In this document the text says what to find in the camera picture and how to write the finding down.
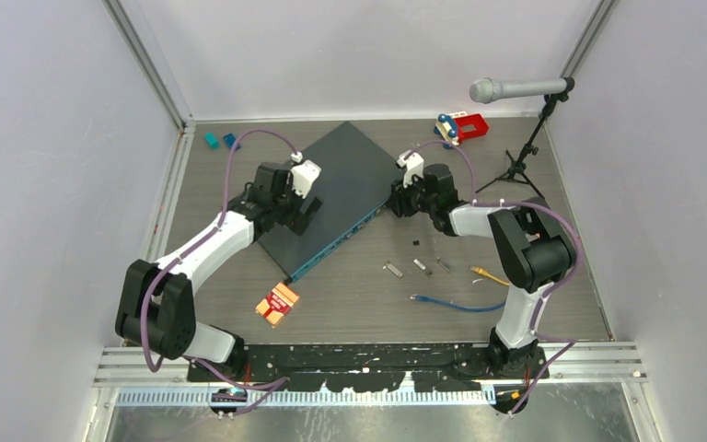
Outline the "dark network switch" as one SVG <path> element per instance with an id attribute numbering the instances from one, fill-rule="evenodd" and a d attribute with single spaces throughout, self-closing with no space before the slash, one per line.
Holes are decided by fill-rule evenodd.
<path id="1" fill-rule="evenodd" d="M 329 256 L 371 221 L 403 173 L 396 159 L 351 122 L 338 125 L 304 150 L 321 168 L 310 199 L 322 206 L 300 236 L 277 225 L 258 242 L 285 274 L 288 284 Z"/>

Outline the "silver SFP transceiver module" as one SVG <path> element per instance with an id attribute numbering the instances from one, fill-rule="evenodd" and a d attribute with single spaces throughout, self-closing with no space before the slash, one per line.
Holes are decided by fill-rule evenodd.
<path id="1" fill-rule="evenodd" d="M 412 262 L 426 276 L 431 276 L 433 274 L 432 270 L 419 259 L 413 259 Z"/>

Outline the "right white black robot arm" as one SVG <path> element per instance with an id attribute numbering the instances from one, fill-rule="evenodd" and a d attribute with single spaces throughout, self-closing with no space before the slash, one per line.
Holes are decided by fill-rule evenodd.
<path id="1" fill-rule="evenodd" d="M 513 377 L 536 353 L 537 324 L 548 297 L 576 268 L 583 250 L 577 234 L 539 197 L 464 202 L 447 165 L 426 166 L 413 154 L 397 167 L 403 176 L 393 183 L 387 202 L 396 216 L 423 213 L 447 236 L 493 240 L 509 288 L 491 331 L 487 362 L 497 376 Z"/>

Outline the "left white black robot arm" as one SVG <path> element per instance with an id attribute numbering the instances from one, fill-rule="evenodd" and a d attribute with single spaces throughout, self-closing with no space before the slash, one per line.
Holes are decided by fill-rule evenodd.
<path id="1" fill-rule="evenodd" d="M 236 335 L 196 318 L 194 294 L 236 253 L 274 226 L 302 235 L 322 206 L 311 198 L 320 166 L 306 159 L 291 167 L 263 163 L 242 193 L 226 202 L 211 224 L 155 262 L 127 269 L 114 330 L 147 355 L 200 358 L 224 381 L 238 379 L 246 358 Z"/>

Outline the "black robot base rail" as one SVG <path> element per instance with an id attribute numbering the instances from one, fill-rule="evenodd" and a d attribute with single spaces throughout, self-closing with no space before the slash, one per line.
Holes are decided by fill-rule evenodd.
<path id="1" fill-rule="evenodd" d="M 403 385 L 421 393 L 474 391 L 484 380 L 525 387 L 547 377 L 546 361 L 535 344 L 511 360 L 486 343 L 252 344 L 236 347 L 221 364 L 192 363 L 188 380 L 260 385 L 284 378 L 282 390 L 292 392 L 392 392 Z"/>

